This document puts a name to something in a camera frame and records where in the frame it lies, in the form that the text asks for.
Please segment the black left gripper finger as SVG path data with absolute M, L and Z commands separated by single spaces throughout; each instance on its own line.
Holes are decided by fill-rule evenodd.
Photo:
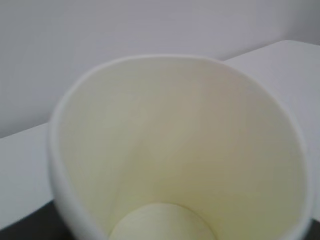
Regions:
M 53 201 L 0 231 L 2 240 L 73 240 Z

